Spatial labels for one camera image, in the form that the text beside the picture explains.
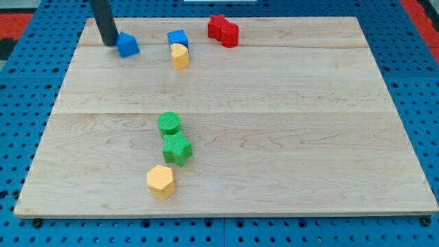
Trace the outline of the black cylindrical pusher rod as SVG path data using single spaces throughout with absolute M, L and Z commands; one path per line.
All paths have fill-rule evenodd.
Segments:
M 115 45 L 119 33 L 109 0 L 90 0 L 89 3 L 103 43 Z

